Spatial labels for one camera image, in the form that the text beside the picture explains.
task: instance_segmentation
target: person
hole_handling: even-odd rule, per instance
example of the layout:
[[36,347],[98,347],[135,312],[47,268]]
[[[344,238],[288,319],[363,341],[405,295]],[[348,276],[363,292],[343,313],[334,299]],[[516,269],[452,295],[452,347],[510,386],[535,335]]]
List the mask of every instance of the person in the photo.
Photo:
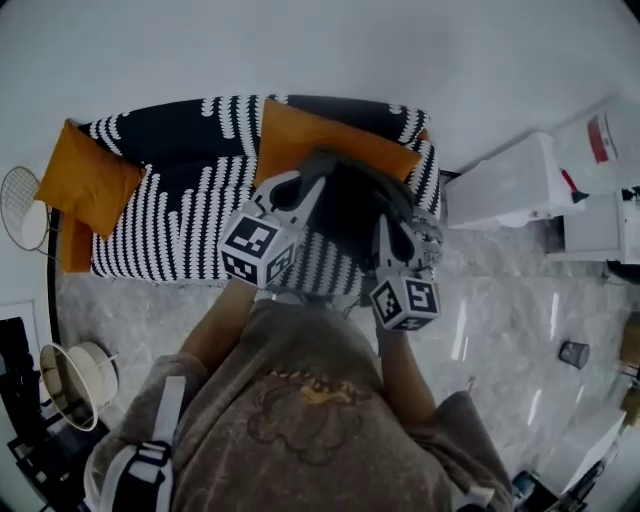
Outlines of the person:
[[341,312],[254,304],[256,291],[231,279],[180,352],[157,360],[90,457],[90,503],[115,455],[151,439],[164,382],[182,375],[171,510],[455,510],[452,497],[474,493],[511,510],[469,395],[436,407],[404,332],[377,329],[378,359]]

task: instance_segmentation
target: marble floor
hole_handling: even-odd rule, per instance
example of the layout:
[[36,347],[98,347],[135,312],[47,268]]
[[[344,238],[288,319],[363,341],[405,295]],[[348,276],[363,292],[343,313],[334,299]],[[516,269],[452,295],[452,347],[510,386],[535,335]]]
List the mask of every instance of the marble floor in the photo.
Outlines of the marble floor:
[[[494,232],[445,230],[437,269],[442,316],[412,335],[437,400],[471,394],[508,471],[540,468],[562,432],[617,399],[617,353],[632,291],[604,265],[549,262],[553,230],[543,222]],[[64,344],[96,340],[116,359],[120,390],[103,413],[113,424],[154,358],[178,349],[220,289],[62,275],[58,314]],[[350,317],[374,342],[369,309]],[[588,343],[583,370],[557,359],[562,340]]]

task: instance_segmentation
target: orange pillow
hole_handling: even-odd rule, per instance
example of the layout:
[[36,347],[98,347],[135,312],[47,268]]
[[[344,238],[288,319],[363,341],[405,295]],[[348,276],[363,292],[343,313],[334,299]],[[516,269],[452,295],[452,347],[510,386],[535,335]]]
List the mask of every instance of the orange pillow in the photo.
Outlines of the orange pillow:
[[266,100],[254,184],[258,186],[267,178],[295,169],[318,146],[361,160],[400,181],[421,158],[373,133]]
[[60,259],[65,272],[89,272],[91,270],[91,245],[93,231],[72,215],[63,215],[62,246]]
[[35,198],[106,239],[141,180],[140,169],[102,149],[67,119]]

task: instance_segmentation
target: wire basket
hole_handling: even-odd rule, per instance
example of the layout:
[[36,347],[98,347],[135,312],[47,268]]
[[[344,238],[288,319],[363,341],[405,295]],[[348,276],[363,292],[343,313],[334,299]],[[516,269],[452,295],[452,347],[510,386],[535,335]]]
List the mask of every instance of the wire basket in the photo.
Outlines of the wire basket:
[[38,244],[25,245],[23,236],[24,220],[27,212],[33,205],[40,182],[33,173],[25,167],[14,167],[2,181],[0,191],[0,213],[9,237],[13,242],[25,251],[39,250],[48,232],[49,216],[46,208],[43,215],[46,216],[47,229],[44,230],[42,240]]

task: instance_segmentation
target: white container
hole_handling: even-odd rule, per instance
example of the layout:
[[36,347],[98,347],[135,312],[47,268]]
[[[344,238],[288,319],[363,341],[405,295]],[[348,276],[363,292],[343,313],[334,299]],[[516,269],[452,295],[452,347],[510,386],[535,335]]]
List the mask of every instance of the white container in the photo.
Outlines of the white container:
[[581,192],[640,186],[640,104],[609,99],[553,134],[555,153]]
[[617,407],[603,406],[567,430],[540,473],[544,486],[560,496],[577,484],[607,454],[618,437],[624,416]]
[[640,265],[640,206],[622,193],[589,196],[585,210],[564,218],[564,250],[555,261],[619,261]]
[[447,225],[462,229],[520,227],[575,211],[553,138],[536,132],[480,162],[445,187]]
[[92,430],[98,414],[118,391],[112,362],[94,343],[86,342],[65,350],[48,344],[40,351],[40,371],[45,395],[74,427]]

